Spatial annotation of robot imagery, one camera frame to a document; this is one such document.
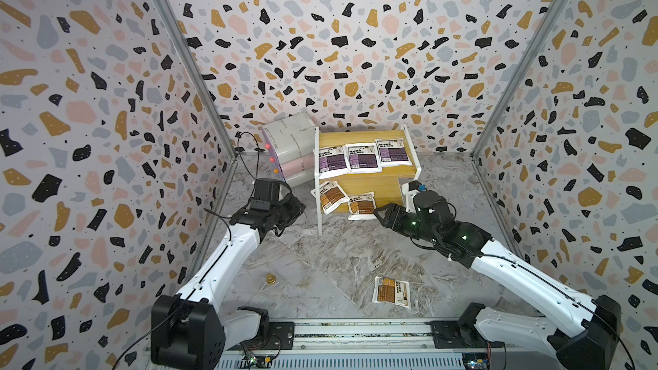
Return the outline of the brown coffee bag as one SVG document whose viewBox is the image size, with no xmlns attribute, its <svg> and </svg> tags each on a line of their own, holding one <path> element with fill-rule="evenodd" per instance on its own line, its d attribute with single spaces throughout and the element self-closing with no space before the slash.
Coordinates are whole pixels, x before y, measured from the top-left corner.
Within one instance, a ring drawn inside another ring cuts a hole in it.
<svg viewBox="0 0 658 370">
<path fill-rule="evenodd" d="M 350 195 L 348 201 L 350 221 L 375 220 L 375 193 L 368 192 L 361 195 Z"/>
<path fill-rule="evenodd" d="M 407 281 L 376 277 L 373 303 L 391 303 L 402 308 L 411 308 L 411 286 Z"/>
<path fill-rule="evenodd" d="M 320 188 L 311 191 L 311 195 L 320 199 L 320 210 L 324 214 L 330 214 L 349 202 L 349 196 L 336 181 L 321 183 Z"/>
</svg>

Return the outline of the two-tier wooden white shelf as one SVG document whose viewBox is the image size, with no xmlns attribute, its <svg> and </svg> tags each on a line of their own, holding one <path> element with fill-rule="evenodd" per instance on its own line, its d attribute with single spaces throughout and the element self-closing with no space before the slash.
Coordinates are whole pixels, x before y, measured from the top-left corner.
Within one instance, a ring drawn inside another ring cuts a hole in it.
<svg viewBox="0 0 658 370">
<path fill-rule="evenodd" d="M 315 188 L 319 188 L 323 180 L 320 180 L 318 152 L 321 148 L 337 147 L 352 143 L 375 142 L 377 139 L 400 139 L 404 140 L 404 148 L 411 160 L 412 165 L 387 167 L 382 172 L 369 174 L 347 174 L 333 177 L 347 195 L 360 195 L 374 192 L 375 202 L 378 207 L 389 203 L 403 205 L 403 196 L 400 181 L 418 180 L 422 174 L 422 167 L 414 149 L 411 133 L 406 124 L 400 125 L 395 130 L 363 130 L 354 132 L 329 132 L 323 133 L 319 128 L 315 129 Z"/>
</svg>

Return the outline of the purple coffee bag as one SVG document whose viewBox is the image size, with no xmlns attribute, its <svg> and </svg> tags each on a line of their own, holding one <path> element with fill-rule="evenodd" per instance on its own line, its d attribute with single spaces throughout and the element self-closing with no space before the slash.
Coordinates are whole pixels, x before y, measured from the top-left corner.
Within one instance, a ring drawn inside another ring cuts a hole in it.
<svg viewBox="0 0 658 370">
<path fill-rule="evenodd" d="M 378 148 L 374 142 L 344 146 L 351 174 L 373 174 L 383 171 Z"/>
<path fill-rule="evenodd" d="M 320 148 L 317 169 L 320 180 L 349 174 L 351 166 L 345 146 Z"/>
<path fill-rule="evenodd" d="M 377 146 L 381 166 L 383 168 L 412 165 L 403 138 L 377 139 L 375 145 Z"/>
</svg>

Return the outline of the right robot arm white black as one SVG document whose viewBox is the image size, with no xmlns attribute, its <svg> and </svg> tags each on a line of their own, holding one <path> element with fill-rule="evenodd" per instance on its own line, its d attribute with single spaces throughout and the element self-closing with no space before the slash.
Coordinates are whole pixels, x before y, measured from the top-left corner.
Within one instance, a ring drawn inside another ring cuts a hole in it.
<svg viewBox="0 0 658 370">
<path fill-rule="evenodd" d="M 555 359 L 565 369 L 609 369 L 620 340 L 620 305 L 592 298 L 517 257 L 488 232 L 456 218 L 455 207 L 431 190 L 417 192 L 410 208 L 375 209 L 380 224 L 422 241 L 463 267 L 493 279 L 535 310 L 538 317 L 504 313 L 471 303 L 459 325 L 488 342 L 515 344 Z"/>
</svg>

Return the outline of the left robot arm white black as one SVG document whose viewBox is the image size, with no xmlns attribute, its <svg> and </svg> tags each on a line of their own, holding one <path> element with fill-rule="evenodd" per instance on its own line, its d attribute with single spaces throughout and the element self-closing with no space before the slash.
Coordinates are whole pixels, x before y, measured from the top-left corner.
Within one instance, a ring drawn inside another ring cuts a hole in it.
<svg viewBox="0 0 658 370">
<path fill-rule="evenodd" d="M 227 221 L 227 233 L 200 270 L 173 296 L 160 296 L 151 310 L 152 363 L 176 369 L 214 369 L 222 354 L 269 343 L 267 310 L 241 307 L 221 316 L 231 283 L 270 232 L 281 235 L 305 205 L 280 180 L 259 178 L 245 206 Z"/>
</svg>

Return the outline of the white box behind shelf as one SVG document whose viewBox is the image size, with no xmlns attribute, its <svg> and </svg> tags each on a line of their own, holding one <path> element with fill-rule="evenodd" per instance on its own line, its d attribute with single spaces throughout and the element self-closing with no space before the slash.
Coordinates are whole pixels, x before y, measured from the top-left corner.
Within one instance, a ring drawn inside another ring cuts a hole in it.
<svg viewBox="0 0 658 370">
<path fill-rule="evenodd" d="M 298 113 L 262 126 L 270 161 L 281 165 L 312 154 L 316 124 L 307 113 Z"/>
</svg>

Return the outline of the right corner aluminium profile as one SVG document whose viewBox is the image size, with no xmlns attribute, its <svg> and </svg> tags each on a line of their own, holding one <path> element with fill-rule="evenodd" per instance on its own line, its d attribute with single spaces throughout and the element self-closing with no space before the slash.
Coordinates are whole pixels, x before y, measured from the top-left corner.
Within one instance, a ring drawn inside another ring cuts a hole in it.
<svg viewBox="0 0 658 370">
<path fill-rule="evenodd" d="M 561 12 L 565 8 L 569 0 L 553 0 L 553 2 L 548 7 L 548 11 L 543 17 L 536 33 L 531 38 L 524 54 L 521 56 L 519 65 L 512 72 L 511 79 L 507 82 L 507 86 L 502 93 L 497 105 L 493 109 L 493 112 L 485 125 L 485 128 L 480 135 L 476 145 L 471 154 L 471 159 L 474 164 L 477 164 L 477 158 L 484 152 L 488 138 L 495 131 L 498 121 L 502 118 L 505 113 L 505 109 L 509 106 L 512 101 L 515 92 L 522 84 L 524 77 L 528 73 L 529 69 L 532 66 L 533 61 L 538 57 L 539 52 L 543 49 L 545 42 L 548 40 L 548 36 L 552 31 L 553 24 L 555 24 L 557 18 L 560 16 Z"/>
</svg>

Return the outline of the corner aluminium profile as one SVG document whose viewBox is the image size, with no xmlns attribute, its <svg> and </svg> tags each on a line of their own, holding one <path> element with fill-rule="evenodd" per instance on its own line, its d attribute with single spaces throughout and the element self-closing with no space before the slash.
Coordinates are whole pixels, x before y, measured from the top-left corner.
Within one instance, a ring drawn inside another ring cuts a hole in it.
<svg viewBox="0 0 658 370">
<path fill-rule="evenodd" d="M 154 0 L 154 8 L 156 8 L 156 10 L 161 15 L 164 28 L 171 36 L 173 47 L 176 49 L 176 52 L 180 56 L 182 64 L 188 71 L 188 75 L 190 76 L 190 80 L 192 81 L 195 90 L 200 96 L 200 100 L 202 101 L 202 104 L 207 111 L 209 120 L 218 134 L 219 144 L 222 147 L 222 151 L 228 155 L 229 161 L 235 161 L 235 148 L 231 145 L 231 140 L 226 132 L 226 127 L 224 126 L 224 123 L 222 122 L 219 113 L 217 112 L 216 106 L 212 101 L 209 90 L 207 89 L 205 81 L 202 78 L 202 74 L 200 73 L 195 61 L 193 60 L 186 38 L 178 27 L 178 20 L 176 19 L 176 15 L 173 9 L 171 8 L 171 4 L 168 0 Z"/>
<path fill-rule="evenodd" d="M 505 113 L 505 109 L 509 106 L 512 101 L 515 92 L 522 84 L 524 77 L 528 73 L 529 69 L 532 66 L 533 61 L 538 57 L 539 52 L 543 49 L 545 42 L 548 40 L 548 36 L 552 31 L 553 24 L 555 24 L 557 18 L 560 16 L 561 12 L 565 8 L 569 0 L 553 0 L 553 2 L 548 7 L 548 11 L 543 17 L 536 33 L 531 38 L 524 54 L 521 56 L 519 65 L 512 72 L 511 79 L 507 82 L 507 86 L 502 93 L 497 105 L 493 109 L 493 112 L 485 125 L 485 128 L 480 135 L 476 145 L 471 154 L 471 159 L 474 164 L 477 164 L 477 158 L 484 152 L 488 138 L 495 131 L 498 121 L 502 118 Z"/>
</svg>

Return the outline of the left corner aluminium profile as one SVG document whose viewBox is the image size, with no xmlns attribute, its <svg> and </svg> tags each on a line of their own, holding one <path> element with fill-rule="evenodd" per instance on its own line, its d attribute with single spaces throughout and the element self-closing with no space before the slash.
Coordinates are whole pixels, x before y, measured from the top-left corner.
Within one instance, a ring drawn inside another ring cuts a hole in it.
<svg viewBox="0 0 658 370">
<path fill-rule="evenodd" d="M 209 90 L 207 89 L 205 81 L 202 78 L 202 74 L 200 73 L 195 61 L 193 60 L 186 38 L 178 27 L 178 20 L 176 19 L 176 15 L 173 9 L 171 8 L 171 4 L 168 0 L 154 0 L 154 8 L 156 8 L 156 10 L 161 15 L 164 28 L 171 36 L 173 47 L 176 49 L 176 52 L 180 56 L 182 64 L 188 71 L 188 75 L 190 76 L 190 80 L 192 81 L 195 90 L 200 96 L 200 100 L 202 101 L 202 104 L 207 111 L 209 120 L 218 134 L 219 144 L 222 147 L 222 151 L 228 155 L 229 161 L 235 161 L 235 148 L 231 145 L 231 140 L 226 132 L 226 127 L 224 126 L 224 123 L 222 122 L 219 113 L 217 112 L 216 106 L 212 101 Z"/>
</svg>

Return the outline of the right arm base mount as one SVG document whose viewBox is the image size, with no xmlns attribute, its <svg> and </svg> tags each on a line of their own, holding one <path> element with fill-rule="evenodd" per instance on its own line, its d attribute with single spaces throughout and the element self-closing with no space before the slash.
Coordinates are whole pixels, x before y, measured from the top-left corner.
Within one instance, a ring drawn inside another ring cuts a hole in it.
<svg viewBox="0 0 658 370">
<path fill-rule="evenodd" d="M 434 320 L 429 323 L 435 349 L 484 349 L 488 342 L 472 325 L 457 320 Z"/>
</svg>

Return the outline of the aluminium front rail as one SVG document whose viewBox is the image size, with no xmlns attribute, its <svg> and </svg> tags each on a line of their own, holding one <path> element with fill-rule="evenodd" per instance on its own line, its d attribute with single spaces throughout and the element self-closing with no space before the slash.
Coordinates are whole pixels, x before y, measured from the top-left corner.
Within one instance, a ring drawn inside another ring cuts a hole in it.
<svg viewBox="0 0 658 370">
<path fill-rule="evenodd" d="M 218 369 L 559 369 L 553 358 L 512 343 L 435 349 L 431 319 L 293 321 L 292 350 L 228 350 Z"/>
</svg>

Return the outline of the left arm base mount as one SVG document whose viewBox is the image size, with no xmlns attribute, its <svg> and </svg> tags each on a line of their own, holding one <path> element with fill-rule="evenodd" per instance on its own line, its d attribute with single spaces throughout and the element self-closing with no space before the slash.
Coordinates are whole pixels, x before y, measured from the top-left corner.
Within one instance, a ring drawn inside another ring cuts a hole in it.
<svg viewBox="0 0 658 370">
<path fill-rule="evenodd" d="M 238 351 L 243 347 L 249 350 L 292 350 L 294 344 L 296 325 L 293 321 L 270 321 L 261 325 L 256 336 L 231 347 Z"/>
</svg>

